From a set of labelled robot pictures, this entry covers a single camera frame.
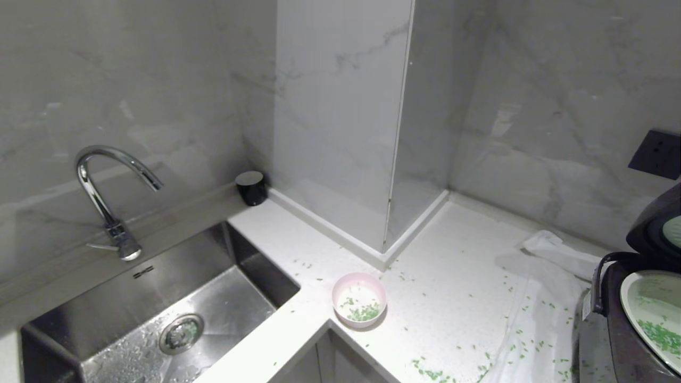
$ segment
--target faucet spout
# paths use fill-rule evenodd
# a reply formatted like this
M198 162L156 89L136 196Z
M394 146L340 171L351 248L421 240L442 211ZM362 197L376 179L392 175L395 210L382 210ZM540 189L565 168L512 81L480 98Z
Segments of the faucet spout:
M97 212L104 220L104 229L114 244L118 247L119 256L124 261L131 261L140 256L142 248L139 243L132 237L125 227L124 223L116 218L109 209L109 206L104 202L97 188L90 177L88 171L88 161L92 157L102 155L115 159L116 161L126 165L130 170L135 172L153 191L158 191L163 187L161 180L149 170L140 160L131 156L130 154L116 149L114 147L106 147L104 145L94 145L84 148L76 156L76 176L80 185L88 194L88 197L95 205Z

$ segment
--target electrical outlet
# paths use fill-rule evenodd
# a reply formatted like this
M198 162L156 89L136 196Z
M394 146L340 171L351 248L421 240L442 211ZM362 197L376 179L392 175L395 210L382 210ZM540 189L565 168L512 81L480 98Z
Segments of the electrical outlet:
M650 130L634 154L629 167L668 179L681 173L681 137Z

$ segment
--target marble wall tile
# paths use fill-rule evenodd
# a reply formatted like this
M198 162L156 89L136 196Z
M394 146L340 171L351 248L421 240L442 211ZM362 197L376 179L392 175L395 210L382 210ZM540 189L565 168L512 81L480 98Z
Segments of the marble wall tile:
M384 251L447 188L492 10L492 0L415 2Z
M681 130L679 46L676 0L498 0L450 186L626 249L675 183L627 164Z
M273 71L276 1L244 3L29 0L0 13L0 282L101 234L74 174L82 147L128 151L165 183L153 194L94 159L94 179L126 220L249 167L247 106L268 106L241 82L259 73L245 67Z
M411 5L293 0L277 12L271 183L379 251Z

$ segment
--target stainless steel sink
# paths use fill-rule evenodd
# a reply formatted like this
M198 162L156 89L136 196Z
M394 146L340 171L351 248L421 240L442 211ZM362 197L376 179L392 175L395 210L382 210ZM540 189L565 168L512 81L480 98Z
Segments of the stainless steel sink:
M298 290L219 224L25 324L24 379L191 382Z

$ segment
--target quartz countertop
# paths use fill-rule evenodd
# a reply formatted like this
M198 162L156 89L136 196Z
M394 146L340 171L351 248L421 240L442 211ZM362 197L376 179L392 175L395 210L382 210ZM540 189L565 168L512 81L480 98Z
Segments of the quartz countertop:
M442 371L476 382L494 360L518 278L505 256L539 224L453 194L384 273L361 261L271 200L228 218L250 242L300 284L300 291L196 381L269 382L301 349L332 329L392 382L432 382ZM602 256L604 249L561 235L566 243ZM345 327L331 303L334 282L362 271L379 277L387 310L368 331ZM0 338L0 373L18 380L16 332ZM420 361L415 367L413 361Z

